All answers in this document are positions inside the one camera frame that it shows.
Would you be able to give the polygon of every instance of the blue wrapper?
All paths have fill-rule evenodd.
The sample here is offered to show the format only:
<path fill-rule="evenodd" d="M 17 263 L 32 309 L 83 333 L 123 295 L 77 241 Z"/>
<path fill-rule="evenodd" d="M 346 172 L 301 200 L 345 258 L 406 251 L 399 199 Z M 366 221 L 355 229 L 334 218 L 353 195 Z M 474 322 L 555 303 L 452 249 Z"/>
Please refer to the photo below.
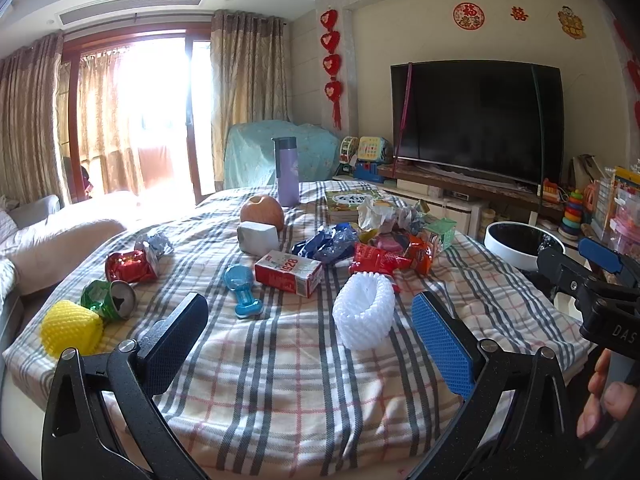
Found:
<path fill-rule="evenodd" d="M 344 222 L 335 227 L 321 227 L 313 238 L 295 244 L 291 253 L 324 264 L 332 264 L 351 258 L 358 241 L 355 229 L 348 222 Z"/>

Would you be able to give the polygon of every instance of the book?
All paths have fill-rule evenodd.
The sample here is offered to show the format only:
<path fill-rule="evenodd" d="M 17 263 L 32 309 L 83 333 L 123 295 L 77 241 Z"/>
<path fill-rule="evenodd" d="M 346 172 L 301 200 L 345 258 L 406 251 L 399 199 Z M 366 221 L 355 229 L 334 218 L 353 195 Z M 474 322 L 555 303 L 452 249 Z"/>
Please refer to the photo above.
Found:
<path fill-rule="evenodd" d="M 329 220 L 334 224 L 358 221 L 358 206 L 366 197 L 374 200 L 384 200 L 375 189 L 350 189 L 347 191 L 325 191 L 324 198 L 329 208 Z"/>

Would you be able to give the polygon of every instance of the finger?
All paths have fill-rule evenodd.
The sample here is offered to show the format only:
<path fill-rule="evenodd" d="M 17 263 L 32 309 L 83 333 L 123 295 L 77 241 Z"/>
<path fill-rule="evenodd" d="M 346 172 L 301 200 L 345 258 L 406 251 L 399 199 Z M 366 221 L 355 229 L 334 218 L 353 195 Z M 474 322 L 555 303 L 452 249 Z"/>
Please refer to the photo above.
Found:
<path fill-rule="evenodd" d="M 594 370 L 601 374 L 607 374 L 609 371 L 609 363 L 611 362 L 611 350 L 605 348 L 598 357 Z"/>
<path fill-rule="evenodd" d="M 595 395 L 590 395 L 584 405 L 584 410 L 582 410 L 582 414 L 584 415 L 585 433 L 589 433 L 598 425 L 601 413 L 602 409 L 600 407 L 600 399 Z"/>
<path fill-rule="evenodd" d="M 604 392 L 604 406 L 616 420 L 622 420 L 638 390 L 629 384 L 615 382 L 611 383 Z"/>
<path fill-rule="evenodd" d="M 589 385 L 587 386 L 587 389 L 593 395 L 601 397 L 606 383 L 607 375 L 596 373 L 591 376 L 591 379 L 589 379 Z"/>
<path fill-rule="evenodd" d="M 578 417 L 578 426 L 575 430 L 575 434 L 578 438 L 582 438 L 587 434 L 586 431 L 584 431 L 584 413 L 581 413 Z"/>

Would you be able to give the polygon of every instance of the black tv screen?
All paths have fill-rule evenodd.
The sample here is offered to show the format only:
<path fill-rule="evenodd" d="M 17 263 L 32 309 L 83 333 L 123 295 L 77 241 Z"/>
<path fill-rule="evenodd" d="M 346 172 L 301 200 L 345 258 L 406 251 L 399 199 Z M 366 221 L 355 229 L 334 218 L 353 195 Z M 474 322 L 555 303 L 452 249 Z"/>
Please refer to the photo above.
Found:
<path fill-rule="evenodd" d="M 414 63 L 400 141 L 407 74 L 407 64 L 391 67 L 399 157 L 532 184 L 540 182 L 544 158 L 544 176 L 560 182 L 564 108 L 557 68 L 484 60 Z"/>

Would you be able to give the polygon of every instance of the black lid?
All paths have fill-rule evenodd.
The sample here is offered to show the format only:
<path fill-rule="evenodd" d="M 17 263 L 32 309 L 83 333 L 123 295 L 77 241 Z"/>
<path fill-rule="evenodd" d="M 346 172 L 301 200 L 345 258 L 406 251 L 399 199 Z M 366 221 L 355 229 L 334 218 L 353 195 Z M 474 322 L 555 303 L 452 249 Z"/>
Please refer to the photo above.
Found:
<path fill-rule="evenodd" d="M 273 139 L 271 140 L 275 142 L 276 151 L 293 150 L 294 148 L 298 147 L 295 137 L 273 137 Z"/>

